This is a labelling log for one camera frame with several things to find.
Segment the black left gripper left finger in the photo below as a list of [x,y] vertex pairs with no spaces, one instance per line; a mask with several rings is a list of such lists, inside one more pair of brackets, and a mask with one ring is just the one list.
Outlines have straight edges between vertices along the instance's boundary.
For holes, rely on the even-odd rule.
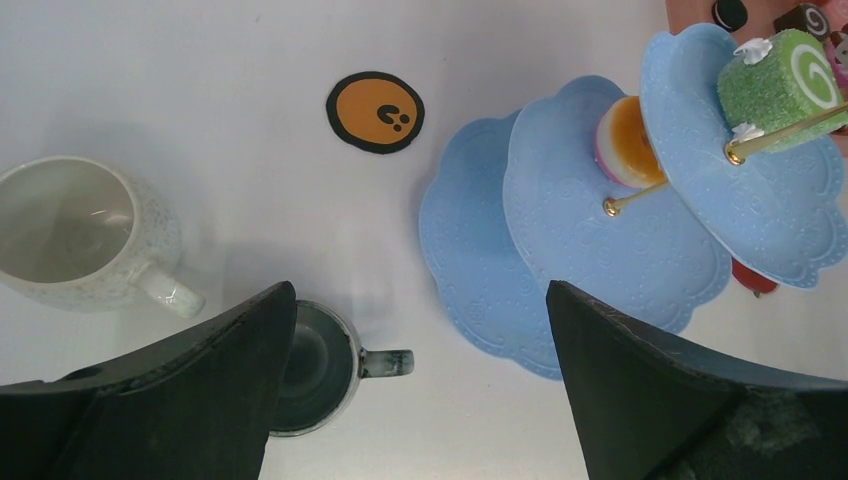
[[1,389],[5,479],[255,479],[296,324],[277,283],[56,381]]

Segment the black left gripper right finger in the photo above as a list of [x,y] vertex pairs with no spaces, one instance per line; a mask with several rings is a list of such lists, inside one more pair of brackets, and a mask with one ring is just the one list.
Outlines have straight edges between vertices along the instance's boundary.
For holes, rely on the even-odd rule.
[[843,479],[847,385],[703,347],[564,281],[547,309],[593,479]]

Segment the blue three-tier cake stand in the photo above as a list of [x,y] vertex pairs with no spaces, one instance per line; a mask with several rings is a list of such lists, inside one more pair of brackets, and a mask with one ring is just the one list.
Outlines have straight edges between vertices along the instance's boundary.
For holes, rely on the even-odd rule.
[[595,131],[624,98],[587,75],[447,144],[419,214],[425,262],[460,332],[478,348],[551,379],[562,376],[544,294],[570,282],[624,313],[678,333],[739,261],[779,284],[812,289],[847,254],[835,142],[819,138],[743,166],[716,95],[735,40],[701,23],[648,45],[640,92],[669,186],[610,216],[626,197],[595,160]]

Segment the orange round jelly cake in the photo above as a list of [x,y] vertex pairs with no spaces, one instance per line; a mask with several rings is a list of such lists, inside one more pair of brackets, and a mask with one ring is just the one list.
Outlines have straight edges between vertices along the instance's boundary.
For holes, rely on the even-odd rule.
[[606,176],[644,190],[666,181],[641,113],[640,98],[617,100],[601,117],[594,135],[595,160]]

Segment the green swirl roll cake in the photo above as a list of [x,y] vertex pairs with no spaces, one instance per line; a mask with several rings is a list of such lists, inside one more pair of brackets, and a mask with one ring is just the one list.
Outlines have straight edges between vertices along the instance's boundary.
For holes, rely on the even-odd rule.
[[718,75],[717,93],[735,141],[786,128],[844,102],[821,42],[783,30],[751,39]]

